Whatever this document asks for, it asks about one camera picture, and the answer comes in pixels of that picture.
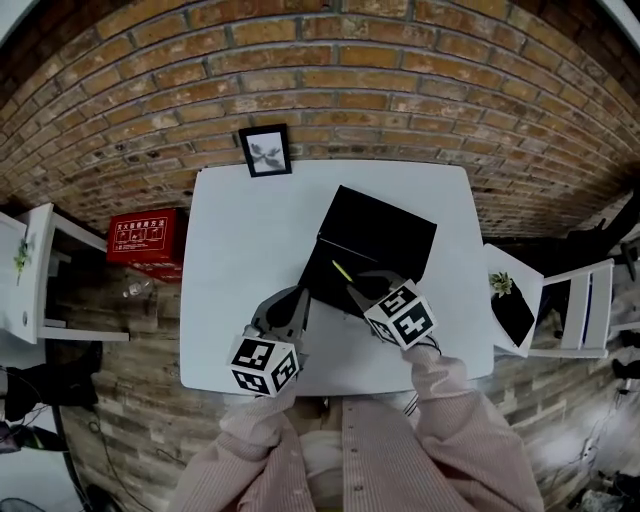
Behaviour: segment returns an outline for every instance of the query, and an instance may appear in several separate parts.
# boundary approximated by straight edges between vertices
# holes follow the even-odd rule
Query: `black cloth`
[[[614,372],[619,379],[640,379],[640,361],[631,361],[626,366],[618,363]]]
[[[20,421],[39,402],[85,407],[97,403],[92,370],[83,359],[64,365],[41,364],[26,370],[7,368],[6,419]]]
[[[577,268],[586,267],[607,258],[609,252],[638,223],[640,217],[640,187],[624,205],[620,213],[609,223],[606,229],[601,226],[588,231],[572,231],[553,258],[554,264],[545,275],[556,275]],[[538,319],[540,325],[552,309],[560,313],[562,326],[569,304],[570,282],[545,286],[540,300]]]

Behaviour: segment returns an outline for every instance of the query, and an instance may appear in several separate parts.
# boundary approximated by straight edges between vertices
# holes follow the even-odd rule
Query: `picture frame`
[[[252,178],[292,173],[286,124],[242,128],[238,135]]]

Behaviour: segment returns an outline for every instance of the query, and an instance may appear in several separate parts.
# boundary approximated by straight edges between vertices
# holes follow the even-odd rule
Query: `person's arm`
[[[522,440],[482,393],[465,388],[464,364],[426,346],[403,357],[418,392],[416,435],[460,495],[481,512],[543,511]]]
[[[280,443],[281,413],[293,405],[295,389],[292,381],[275,398],[256,398],[230,409],[220,421],[217,439],[184,470],[168,512],[217,512],[239,498]]]

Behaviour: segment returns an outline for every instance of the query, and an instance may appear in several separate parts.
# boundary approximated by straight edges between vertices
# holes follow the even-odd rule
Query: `brick wall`
[[[198,169],[243,162],[239,128],[286,122],[297,159],[462,165],[484,234],[549,236],[624,189],[637,120],[591,55],[503,0],[144,0],[2,107],[0,203],[105,230],[188,206]]]
[[[49,57],[91,47],[85,30],[129,0],[39,0],[7,37],[0,53],[0,104],[4,104]]]
[[[585,0],[515,0],[585,50],[598,64],[584,67],[599,80],[606,71],[625,91],[640,101],[640,59],[633,43],[598,2]],[[640,5],[628,2],[640,17]]]

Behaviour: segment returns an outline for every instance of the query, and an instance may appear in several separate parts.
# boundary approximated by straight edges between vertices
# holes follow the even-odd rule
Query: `red box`
[[[177,208],[113,217],[107,261],[162,281],[180,281],[188,224],[186,214]]]

